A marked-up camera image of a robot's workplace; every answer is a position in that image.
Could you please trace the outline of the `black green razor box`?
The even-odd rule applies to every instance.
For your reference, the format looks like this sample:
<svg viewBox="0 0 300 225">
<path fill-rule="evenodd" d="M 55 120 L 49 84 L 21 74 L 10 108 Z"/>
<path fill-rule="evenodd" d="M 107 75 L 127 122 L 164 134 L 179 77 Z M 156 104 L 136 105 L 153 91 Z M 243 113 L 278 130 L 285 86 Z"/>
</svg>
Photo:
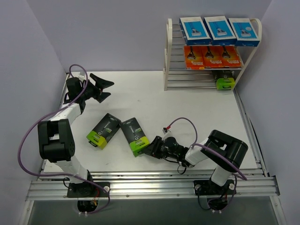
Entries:
<svg viewBox="0 0 300 225">
<path fill-rule="evenodd" d="M 235 86 L 235 79 L 230 70 L 213 70 L 212 74 L 217 90 L 231 90 Z"/>
<path fill-rule="evenodd" d="M 140 124 L 135 117 L 121 122 L 120 128 L 130 146 L 135 157 L 142 154 L 142 150 L 146 148 L 150 142 L 142 130 Z"/>
<path fill-rule="evenodd" d="M 121 121 L 118 118 L 107 113 L 86 138 L 92 146 L 103 150 L 119 130 L 120 123 Z"/>
</svg>

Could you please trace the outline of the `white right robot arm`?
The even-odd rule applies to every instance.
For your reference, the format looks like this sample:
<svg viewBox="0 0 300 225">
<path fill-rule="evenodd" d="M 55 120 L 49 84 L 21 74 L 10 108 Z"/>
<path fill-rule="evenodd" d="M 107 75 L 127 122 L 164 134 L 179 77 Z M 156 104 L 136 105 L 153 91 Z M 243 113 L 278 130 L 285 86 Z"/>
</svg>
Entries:
<svg viewBox="0 0 300 225">
<path fill-rule="evenodd" d="M 176 163 L 185 169 L 210 159 L 217 166 L 208 180 L 194 183 L 195 192 L 200 195 L 220 196 L 236 194 L 237 178 L 246 179 L 240 171 L 240 166 L 248 151 L 248 145 L 245 142 L 221 131 L 213 130 L 204 142 L 185 147 L 177 142 L 168 129 L 164 130 L 164 134 L 164 137 L 156 136 L 142 150 L 142 153 Z"/>
</svg>

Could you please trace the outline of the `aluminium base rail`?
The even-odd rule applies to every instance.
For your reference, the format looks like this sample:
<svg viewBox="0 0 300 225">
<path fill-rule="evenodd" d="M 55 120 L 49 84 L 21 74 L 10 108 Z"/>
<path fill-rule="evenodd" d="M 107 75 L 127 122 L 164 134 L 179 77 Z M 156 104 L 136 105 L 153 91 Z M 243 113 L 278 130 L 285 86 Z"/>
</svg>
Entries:
<svg viewBox="0 0 300 225">
<path fill-rule="evenodd" d="M 189 170 L 180 175 L 176 171 L 158 172 L 93 172 L 95 181 L 110 183 L 110 196 L 121 199 L 176 199 L 195 196 L 194 181 L 210 178 L 209 170 Z M 247 181 L 238 180 L 237 197 L 278 196 L 275 177 L 265 177 L 262 170 L 246 172 Z M 27 201 L 67 200 L 67 188 L 62 181 L 40 178 L 30 184 Z"/>
</svg>

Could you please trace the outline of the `blue white Harry's razor box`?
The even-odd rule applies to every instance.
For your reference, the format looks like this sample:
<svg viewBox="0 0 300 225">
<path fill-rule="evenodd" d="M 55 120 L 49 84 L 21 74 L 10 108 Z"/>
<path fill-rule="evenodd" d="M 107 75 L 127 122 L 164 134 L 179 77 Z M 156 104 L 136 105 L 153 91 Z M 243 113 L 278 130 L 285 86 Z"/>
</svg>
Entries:
<svg viewBox="0 0 300 225">
<path fill-rule="evenodd" d="M 204 17 L 211 45 L 234 45 L 237 38 L 225 16 Z"/>
</svg>

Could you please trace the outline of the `orange Gillette razor box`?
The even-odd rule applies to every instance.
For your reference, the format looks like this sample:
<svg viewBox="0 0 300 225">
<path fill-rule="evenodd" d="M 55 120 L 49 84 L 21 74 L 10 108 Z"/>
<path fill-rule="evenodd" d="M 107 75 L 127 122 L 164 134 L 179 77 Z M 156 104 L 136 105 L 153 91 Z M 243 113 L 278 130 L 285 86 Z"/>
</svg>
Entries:
<svg viewBox="0 0 300 225">
<path fill-rule="evenodd" d="M 240 68 L 241 61 L 233 46 L 223 46 L 221 50 L 221 60 L 224 67 L 228 68 Z"/>
<path fill-rule="evenodd" d="M 203 61 L 206 68 L 223 68 L 219 46 L 201 46 Z"/>
<path fill-rule="evenodd" d="M 184 46 L 186 69 L 205 69 L 204 59 L 200 46 Z"/>
</svg>

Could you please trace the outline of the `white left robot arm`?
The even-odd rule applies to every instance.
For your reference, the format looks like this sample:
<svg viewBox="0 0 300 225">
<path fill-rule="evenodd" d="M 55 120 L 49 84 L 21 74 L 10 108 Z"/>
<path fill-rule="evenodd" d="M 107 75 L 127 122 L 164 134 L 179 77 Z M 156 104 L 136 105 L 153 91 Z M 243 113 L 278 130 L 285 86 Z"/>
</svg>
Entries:
<svg viewBox="0 0 300 225">
<path fill-rule="evenodd" d="M 110 93 L 104 90 L 113 86 L 114 82 L 90 74 L 87 80 L 82 77 L 68 78 L 66 85 L 61 111 L 37 125 L 39 153 L 42 159 L 59 166 L 71 184 L 78 185 L 79 193 L 90 196 L 95 190 L 94 181 L 75 156 L 71 125 L 82 115 L 87 100 L 93 98 L 102 103 L 108 98 Z"/>
</svg>

